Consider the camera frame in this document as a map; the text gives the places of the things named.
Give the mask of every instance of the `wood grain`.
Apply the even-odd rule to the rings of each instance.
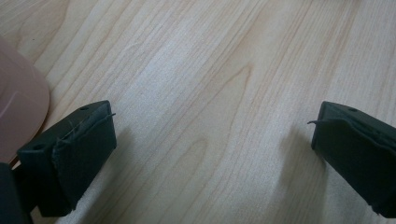
[[[324,100],[396,126],[394,1],[2,0],[49,127],[108,99],[119,141],[35,223],[393,223],[310,149]]]

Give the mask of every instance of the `wooden table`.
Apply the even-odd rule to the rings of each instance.
[[[49,127],[109,100],[118,147],[35,223],[392,223],[310,148],[322,101],[396,125],[391,0],[1,0]]]

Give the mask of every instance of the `black clamp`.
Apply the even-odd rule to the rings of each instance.
[[[323,102],[312,148],[383,217],[396,217],[396,129],[346,105]]]
[[[18,168],[0,163],[1,220],[31,223],[37,205],[43,217],[75,209],[117,145],[113,115],[109,101],[85,105],[20,148]]]

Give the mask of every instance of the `pink plastic piece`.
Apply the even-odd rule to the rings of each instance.
[[[43,76],[0,36],[0,162],[11,162],[35,136],[49,104]]]

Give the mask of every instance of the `light wood surface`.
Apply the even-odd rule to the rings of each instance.
[[[1,0],[0,35],[49,83],[45,127],[117,113],[77,210],[35,223],[395,222],[306,124],[327,100],[396,126],[395,1]]]

